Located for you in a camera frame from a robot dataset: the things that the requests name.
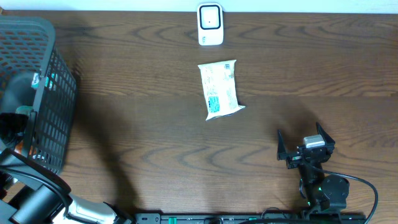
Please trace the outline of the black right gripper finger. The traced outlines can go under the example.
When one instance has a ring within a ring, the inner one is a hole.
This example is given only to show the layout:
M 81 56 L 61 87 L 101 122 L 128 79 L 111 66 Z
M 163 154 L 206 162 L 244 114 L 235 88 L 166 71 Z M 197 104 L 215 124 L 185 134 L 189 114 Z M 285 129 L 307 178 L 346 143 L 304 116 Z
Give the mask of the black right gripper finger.
M 317 133 L 322 136 L 326 148 L 334 148 L 335 147 L 334 139 L 322 128 L 319 122 L 316 122 L 316 127 L 317 127 Z
M 278 137 L 277 160 L 278 161 L 286 160 L 287 152 L 286 152 L 284 140 L 282 137 L 282 133 L 279 129 L 277 130 L 277 137 Z

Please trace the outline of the cream snack bag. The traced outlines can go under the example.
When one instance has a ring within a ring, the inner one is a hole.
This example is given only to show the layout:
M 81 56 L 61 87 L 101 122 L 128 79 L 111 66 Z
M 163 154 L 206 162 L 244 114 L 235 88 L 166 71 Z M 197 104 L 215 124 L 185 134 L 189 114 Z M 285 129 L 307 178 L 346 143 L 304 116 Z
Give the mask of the cream snack bag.
M 238 103 L 234 66 L 236 60 L 198 65 L 208 115 L 206 120 L 231 115 L 245 106 Z

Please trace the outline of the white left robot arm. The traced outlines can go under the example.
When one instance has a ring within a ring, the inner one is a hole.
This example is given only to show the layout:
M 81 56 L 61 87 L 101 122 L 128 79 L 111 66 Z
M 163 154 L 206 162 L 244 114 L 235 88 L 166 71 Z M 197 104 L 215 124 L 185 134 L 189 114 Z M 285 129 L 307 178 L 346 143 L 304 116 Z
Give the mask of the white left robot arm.
M 134 223 L 135 219 L 107 203 L 70 194 L 57 175 L 14 150 L 29 121 L 24 114 L 1 114 L 1 198 L 13 179 L 24 184 L 10 202 L 1 201 L 1 223 Z

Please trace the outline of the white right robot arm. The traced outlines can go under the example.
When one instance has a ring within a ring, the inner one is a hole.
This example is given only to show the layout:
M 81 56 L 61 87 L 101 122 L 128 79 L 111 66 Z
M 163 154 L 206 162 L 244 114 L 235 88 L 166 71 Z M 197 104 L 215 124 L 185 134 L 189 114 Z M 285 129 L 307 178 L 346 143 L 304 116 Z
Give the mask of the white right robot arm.
M 322 164 L 335 148 L 335 141 L 316 124 L 317 134 L 307 136 L 295 152 L 288 152 L 282 133 L 278 132 L 277 159 L 284 160 L 288 169 L 298 169 L 299 192 L 311 209 L 319 213 L 338 213 L 346 208 L 349 182 L 336 174 L 325 175 Z

